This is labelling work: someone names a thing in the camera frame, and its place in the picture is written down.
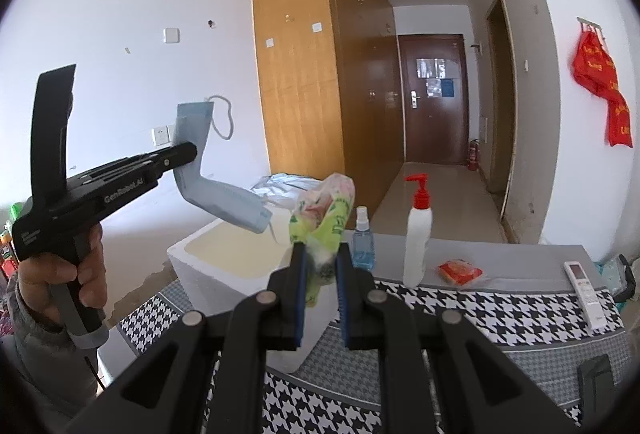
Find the person's left hand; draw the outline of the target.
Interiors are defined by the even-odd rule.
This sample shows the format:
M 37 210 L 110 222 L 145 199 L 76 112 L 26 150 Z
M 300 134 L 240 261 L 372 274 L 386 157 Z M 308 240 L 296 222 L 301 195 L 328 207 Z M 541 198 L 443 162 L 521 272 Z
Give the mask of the person's left hand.
M 81 284 L 80 303 L 90 309 L 103 309 L 107 301 L 107 283 L 102 237 L 101 225 L 90 229 L 90 251 L 78 266 L 49 252 L 21 261 L 17 272 L 18 287 L 29 313 L 39 324 L 49 329 L 63 326 L 50 286 L 78 281 Z

